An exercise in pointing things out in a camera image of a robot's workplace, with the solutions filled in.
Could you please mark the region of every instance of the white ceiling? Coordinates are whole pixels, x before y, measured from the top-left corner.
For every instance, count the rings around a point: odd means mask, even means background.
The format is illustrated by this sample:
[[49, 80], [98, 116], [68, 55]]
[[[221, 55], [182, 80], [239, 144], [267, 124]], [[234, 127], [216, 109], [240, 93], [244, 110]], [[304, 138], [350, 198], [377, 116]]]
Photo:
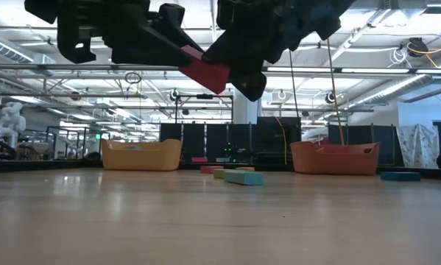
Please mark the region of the white ceiling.
[[[180, 4], [186, 8], [186, 14], [183, 21], [183, 28], [185, 29], [197, 29], [186, 30], [186, 32], [196, 42], [201, 43], [201, 46], [209, 46], [212, 43], [212, 31], [211, 28], [211, 6], [210, 0], [179, 0], [179, 1], [152, 1], [150, 9], [153, 11], [158, 10], [162, 3], [171, 2]], [[56, 30], [48, 30], [48, 27], [56, 27], [56, 25], [49, 25], [46, 22], [36, 18], [35, 16], [27, 13], [24, 10], [24, 0], [0, 0], [0, 27], [9, 27], [9, 29], [0, 29], [0, 37], [13, 43], [15, 46], [19, 46], [22, 49], [26, 49], [29, 52], [44, 53], [56, 60], [57, 63], [69, 63], [58, 52], [58, 50], [45, 44], [43, 40], [51, 38], [56, 40]], [[356, 29], [363, 27], [366, 21], [374, 14], [375, 10], [349, 10], [342, 17], [342, 28], [333, 36], [330, 41], [332, 47], [340, 46], [346, 41]], [[390, 20], [385, 24], [380, 24], [376, 28], [369, 29], [361, 38], [359, 38], [352, 46], [351, 49], [374, 49], [373, 52], [351, 52], [348, 50], [344, 52], [334, 61], [336, 67], [373, 67], [373, 68], [386, 68], [391, 65], [389, 56], [391, 51], [377, 52], [379, 49], [386, 49], [392, 47], [398, 47], [400, 43], [408, 43], [410, 37], [422, 37], [426, 43], [429, 43], [430, 48], [441, 47], [441, 15], [414, 15], [408, 21]], [[12, 27], [29, 27], [29, 29], [13, 29]], [[103, 46], [103, 43], [99, 39], [94, 39], [93, 52], [97, 54], [98, 60], [93, 63], [97, 64], [111, 64], [110, 49]], [[316, 34], [311, 34], [303, 40], [301, 46], [317, 45], [321, 43], [324, 47], [326, 42], [321, 41]], [[441, 56], [441, 52], [434, 55], [434, 58]], [[292, 52], [293, 66], [323, 66], [328, 62], [328, 53], [326, 49], [308, 49], [297, 50]], [[428, 59], [425, 57], [411, 58], [408, 57], [409, 63], [413, 67], [419, 67], [426, 65]], [[290, 66], [289, 52], [285, 51], [282, 58], [275, 66]], [[32, 84], [38, 88], [42, 87], [41, 81], [24, 80], [29, 84]], [[342, 93], [344, 96], [353, 98], [369, 89], [385, 82], [385, 79], [336, 79], [336, 89], [338, 93]], [[145, 93], [151, 101], [157, 103], [166, 103], [169, 98], [169, 92], [173, 88], [177, 88], [181, 93], [185, 94], [197, 94], [207, 93], [201, 85], [192, 80], [187, 79], [167, 79], [151, 80], [152, 84], [164, 95], [164, 101], [161, 100], [159, 93], [155, 92], [153, 87], [142, 82], [139, 86], [130, 86], [125, 81], [122, 81], [123, 89], [131, 87], [130, 93], [135, 93], [136, 89]], [[325, 93], [331, 90], [330, 78], [298, 78], [296, 77], [294, 83], [297, 88], [298, 104], [304, 107], [314, 107], [324, 104], [323, 98]], [[85, 89], [89, 88], [89, 93], [118, 93], [120, 88], [113, 80], [70, 80], [65, 83], [64, 86], [58, 86], [54, 91], [66, 92], [70, 89], [85, 92]], [[228, 88], [232, 88], [231, 85], [227, 87], [225, 93], [229, 92]], [[285, 100], [279, 99], [279, 93], [286, 93], [288, 97]], [[294, 100], [292, 95], [292, 78], [291, 77], [269, 77], [267, 82], [267, 95], [272, 95], [271, 100], [267, 99], [267, 104], [293, 104]], [[139, 100], [133, 99], [112, 99], [111, 102], [115, 105], [128, 106], [139, 103]], [[158, 115], [160, 117], [167, 117], [158, 111], [148, 113]], [[282, 113], [282, 115], [294, 115], [294, 113]], [[193, 117], [200, 119], [207, 119], [214, 117], [213, 113], [195, 113]]]

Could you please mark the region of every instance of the ceiling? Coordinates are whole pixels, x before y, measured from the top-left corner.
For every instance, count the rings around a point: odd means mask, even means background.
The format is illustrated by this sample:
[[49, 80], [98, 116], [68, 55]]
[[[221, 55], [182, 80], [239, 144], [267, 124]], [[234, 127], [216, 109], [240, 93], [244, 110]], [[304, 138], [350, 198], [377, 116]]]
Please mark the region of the ceiling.
[[[67, 64], [67, 61], [57, 50], [56, 25], [50, 25], [39, 18], [27, 13], [24, 10], [24, 0], [0, 0], [0, 40], [5, 41], [10, 46], [19, 49], [24, 54], [45, 54], [55, 60], [57, 64]], [[217, 30], [217, 36], [213, 35], [211, 1], [209, 0], [177, 0], [177, 1], [152, 1], [150, 9], [158, 10], [162, 3], [175, 3], [185, 7], [186, 14], [183, 21], [183, 28], [191, 38], [198, 42], [202, 47], [208, 48], [213, 39], [222, 34]], [[395, 54], [395, 50], [402, 43], [406, 45], [409, 38], [419, 37], [428, 45], [430, 50], [441, 48], [441, 14], [430, 15], [422, 14], [423, 10], [408, 9], [394, 13], [394, 15], [375, 24], [371, 28], [366, 28], [368, 20], [377, 11], [376, 7], [353, 8], [348, 10], [342, 17], [342, 28], [331, 36], [331, 48], [333, 54], [338, 54], [332, 60], [333, 67], [371, 67], [371, 68], [419, 68], [428, 67], [427, 57], [413, 58], [408, 56], [402, 60], [400, 54]], [[351, 40], [347, 48], [340, 48], [344, 43]], [[93, 64], [111, 65], [111, 50], [103, 42], [94, 38], [92, 51], [97, 55], [97, 61]], [[326, 42], [319, 39], [317, 34], [311, 34], [300, 44], [300, 48], [290, 54], [294, 67], [322, 67], [329, 66], [328, 50]], [[431, 55], [433, 59], [441, 57], [441, 52]], [[392, 60], [398, 58], [402, 63], [393, 63]], [[0, 63], [11, 63], [0, 56]], [[290, 67], [289, 51], [283, 53], [282, 58], [273, 66]], [[15, 86], [15, 92], [23, 93], [43, 93], [44, 81], [41, 75], [30, 71], [0, 71], [1, 74], [15, 77], [16, 79], [28, 84], [30, 88]], [[159, 111], [157, 107], [173, 106], [169, 94], [173, 89], [177, 89], [180, 94], [196, 95], [199, 93], [210, 93], [207, 89], [197, 84], [195, 81], [185, 78], [176, 71], [139, 71], [143, 81], [131, 85], [124, 81], [111, 79], [113, 77], [123, 77], [127, 72], [120, 71], [55, 71], [56, 76], [68, 77], [60, 79], [48, 79], [46, 88], [54, 86], [51, 93], [71, 93], [78, 91], [89, 94], [129, 94], [141, 93], [148, 99], [100, 99], [99, 102], [109, 104], [113, 108], [122, 107], [151, 107], [153, 110], [127, 110], [131, 115], [137, 116], [148, 122], [172, 122], [173, 110]], [[77, 79], [79, 75], [88, 76], [98, 74], [100, 79]], [[336, 77], [336, 92], [346, 100], [352, 100], [368, 92], [372, 88], [390, 80], [390, 77], [364, 78], [353, 74], [348, 76]], [[331, 91], [331, 78], [326, 75], [316, 74], [300, 75], [295, 77], [294, 82], [290, 74], [268, 75], [266, 93], [262, 104], [263, 114], [266, 116], [279, 115], [279, 111], [270, 110], [280, 107], [294, 107], [293, 90], [295, 85], [297, 95], [297, 106], [301, 108], [323, 108], [326, 107], [325, 95]], [[228, 85], [224, 95], [232, 95], [233, 86]], [[96, 99], [81, 98], [74, 101], [68, 98], [52, 99], [52, 104], [91, 106], [97, 105]], [[204, 99], [190, 99], [184, 102], [184, 107], [192, 107], [188, 119], [199, 119], [209, 122], [226, 122], [230, 118], [228, 107], [231, 102], [221, 102], [218, 99], [206, 101]], [[198, 110], [201, 107], [225, 106], [226, 110]], [[61, 108], [65, 114], [81, 113], [81, 110]], [[94, 116], [97, 119], [113, 119], [100, 109], [85, 109], [84, 114]], [[282, 116], [294, 116], [294, 111], [281, 111]]]

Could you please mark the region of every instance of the teal block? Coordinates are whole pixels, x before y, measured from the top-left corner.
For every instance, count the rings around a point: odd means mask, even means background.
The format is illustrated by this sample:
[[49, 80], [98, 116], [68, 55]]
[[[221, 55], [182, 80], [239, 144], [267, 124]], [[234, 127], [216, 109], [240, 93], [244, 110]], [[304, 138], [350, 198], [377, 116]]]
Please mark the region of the teal block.
[[264, 184], [262, 173], [228, 170], [224, 173], [224, 180], [229, 183], [246, 186], [261, 186]]
[[417, 172], [384, 172], [381, 180], [387, 181], [421, 181], [421, 174]]

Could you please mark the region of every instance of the light blue block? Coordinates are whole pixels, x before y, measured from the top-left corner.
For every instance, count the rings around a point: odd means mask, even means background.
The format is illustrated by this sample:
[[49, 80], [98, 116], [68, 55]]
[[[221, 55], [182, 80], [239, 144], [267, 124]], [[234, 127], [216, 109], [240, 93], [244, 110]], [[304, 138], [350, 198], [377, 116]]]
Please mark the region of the light blue block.
[[264, 184], [262, 173], [244, 172], [240, 170], [225, 171], [224, 180], [229, 183], [246, 186], [261, 186]]

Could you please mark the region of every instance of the white tarp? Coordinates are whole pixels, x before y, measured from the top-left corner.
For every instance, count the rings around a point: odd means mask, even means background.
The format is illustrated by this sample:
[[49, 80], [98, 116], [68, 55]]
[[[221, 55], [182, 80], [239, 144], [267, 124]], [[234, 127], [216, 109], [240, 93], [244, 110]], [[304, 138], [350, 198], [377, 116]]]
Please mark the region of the white tarp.
[[438, 168], [436, 159], [440, 154], [440, 140], [437, 127], [402, 126], [397, 128], [397, 134], [405, 167]]

